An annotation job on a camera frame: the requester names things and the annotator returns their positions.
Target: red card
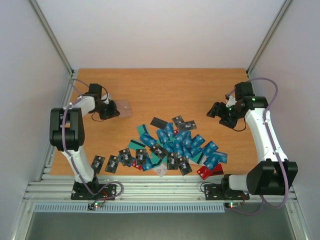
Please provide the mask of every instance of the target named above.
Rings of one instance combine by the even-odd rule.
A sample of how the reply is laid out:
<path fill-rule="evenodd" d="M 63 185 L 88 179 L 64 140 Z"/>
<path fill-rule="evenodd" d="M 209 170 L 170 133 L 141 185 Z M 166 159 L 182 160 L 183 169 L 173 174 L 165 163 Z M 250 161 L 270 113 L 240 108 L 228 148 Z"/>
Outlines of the red card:
<path fill-rule="evenodd" d="M 210 176 L 223 175 L 224 174 L 224 171 L 223 171 L 222 166 L 221 166 L 220 163 L 211 171 L 206 166 L 202 166 L 196 172 L 200 175 L 200 177 L 203 180 L 206 180 Z"/>
<path fill-rule="evenodd" d="M 134 166 L 136 169 L 142 170 L 142 165 L 138 165 L 137 166 L 137 161 L 134 160 L 134 162 L 132 163 L 132 166 Z"/>

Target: wooden tabletop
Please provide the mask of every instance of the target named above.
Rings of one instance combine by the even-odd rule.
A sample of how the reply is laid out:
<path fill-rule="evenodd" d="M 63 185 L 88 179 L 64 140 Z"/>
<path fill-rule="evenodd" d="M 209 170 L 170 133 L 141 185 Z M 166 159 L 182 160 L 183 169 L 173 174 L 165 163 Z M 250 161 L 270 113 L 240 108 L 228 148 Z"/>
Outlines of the wooden tabletop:
<path fill-rule="evenodd" d="M 89 163 L 95 155 L 105 157 L 100 175 L 105 172 L 110 155 L 128 147 L 131 139 L 139 139 L 137 126 L 147 124 L 155 138 L 156 127 L 151 126 L 153 117 L 172 122 L 181 115 L 185 121 L 194 120 L 197 129 L 192 136 L 200 134 L 206 142 L 214 141 L 219 151 L 228 154 L 227 164 L 222 164 L 225 174 L 245 174 L 257 164 L 257 151 L 249 128 L 236 132 L 219 124 L 219 118 L 206 114 L 215 102 L 225 101 L 225 94 L 236 83 L 245 81 L 244 69 L 80 69 L 77 78 L 90 84 L 104 86 L 114 100 L 129 101 L 133 115 L 125 118 L 114 117 L 96 122 L 87 114 L 83 118 L 85 141 L 84 150 Z M 83 93 L 87 88 L 80 82 L 76 87 Z M 78 94 L 73 91 L 71 100 Z M 240 120 L 236 129 L 242 129 Z M 192 175 L 197 174 L 199 165 L 191 165 Z M 57 151 L 53 160 L 51 175 L 73 175 L 67 159 Z M 116 175 L 156 175 L 155 171 L 142 171 L 120 163 Z M 170 170 L 167 175 L 181 175 L 179 170 Z"/>

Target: black card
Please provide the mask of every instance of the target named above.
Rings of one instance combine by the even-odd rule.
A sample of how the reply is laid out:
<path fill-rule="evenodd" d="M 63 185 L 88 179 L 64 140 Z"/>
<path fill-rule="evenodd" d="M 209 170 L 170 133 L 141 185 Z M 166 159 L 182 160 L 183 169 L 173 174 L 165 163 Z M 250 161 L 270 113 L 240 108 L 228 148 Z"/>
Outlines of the black card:
<path fill-rule="evenodd" d="M 150 123 L 150 125 L 157 127 L 158 129 L 164 130 L 167 126 L 168 122 L 161 120 L 160 118 L 154 117 Z"/>
<path fill-rule="evenodd" d="M 187 130 L 192 130 L 192 129 L 196 129 L 197 125 L 195 123 L 195 121 L 185 121 L 182 122 L 179 127 L 181 128 L 181 130 L 183 131 L 187 131 Z"/>
<path fill-rule="evenodd" d="M 168 170 L 177 170 L 179 168 L 180 162 L 178 161 L 178 153 L 169 153 L 166 160 L 166 167 Z"/>
<path fill-rule="evenodd" d="M 98 174 L 100 173 L 100 170 L 102 168 L 102 165 L 104 164 L 104 161 L 105 161 L 105 157 L 103 156 L 95 156 L 94 159 L 93 159 L 93 162 L 91 164 L 91 168 L 93 169 L 93 171 Z"/>
<path fill-rule="evenodd" d="M 191 166 L 185 156 L 179 157 L 179 169 L 182 176 L 192 172 Z"/>
<path fill-rule="evenodd" d="M 179 130 L 181 130 L 180 124 L 185 122 L 184 119 L 182 118 L 182 116 L 176 116 L 176 117 L 172 118 L 172 121 L 174 122 L 174 125 L 176 126 L 176 128 Z"/>
<path fill-rule="evenodd" d="M 119 161 L 120 161 L 120 157 L 110 155 L 109 161 L 106 164 L 105 171 L 108 173 L 115 174 L 117 167 L 118 167 L 118 164 L 119 164 Z"/>
<path fill-rule="evenodd" d="M 135 150 L 136 165 L 146 165 L 147 164 L 147 149 L 137 149 Z"/>
<path fill-rule="evenodd" d="M 164 159 L 169 153 L 165 150 L 162 146 L 158 143 L 155 143 L 151 148 L 150 151 L 156 155 L 160 159 Z"/>
<path fill-rule="evenodd" d="M 119 151 L 119 154 L 122 159 L 122 165 L 130 167 L 131 164 L 134 162 L 134 158 L 131 156 L 129 148 Z"/>

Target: white backdrop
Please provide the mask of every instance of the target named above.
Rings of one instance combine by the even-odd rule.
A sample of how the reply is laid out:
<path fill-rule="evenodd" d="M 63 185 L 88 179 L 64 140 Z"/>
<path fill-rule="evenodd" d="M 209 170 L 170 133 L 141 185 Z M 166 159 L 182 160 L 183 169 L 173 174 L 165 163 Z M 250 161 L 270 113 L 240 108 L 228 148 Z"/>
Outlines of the white backdrop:
<path fill-rule="evenodd" d="M 10 237 L 49 143 L 69 74 L 27 0 L 0 7 L 0 239 Z"/>
<path fill-rule="evenodd" d="M 298 164 L 293 187 L 314 240 L 320 239 L 319 12 L 319 0 L 295 0 L 252 73 L 279 86 L 272 122 L 289 161 Z M 269 100 L 274 94 L 268 83 L 257 82 L 255 90 Z"/>
<path fill-rule="evenodd" d="M 247 68 L 283 0 L 38 0 L 78 68 Z"/>

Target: metal grate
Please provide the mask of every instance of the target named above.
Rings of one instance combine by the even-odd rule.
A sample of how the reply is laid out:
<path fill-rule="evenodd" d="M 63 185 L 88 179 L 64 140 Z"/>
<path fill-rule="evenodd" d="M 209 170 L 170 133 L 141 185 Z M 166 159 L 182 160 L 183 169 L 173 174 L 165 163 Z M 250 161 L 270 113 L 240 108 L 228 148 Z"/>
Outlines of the metal grate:
<path fill-rule="evenodd" d="M 87 203 L 37 203 L 35 212 L 50 213 L 224 213 L 223 203 L 106 203 L 94 211 Z"/>

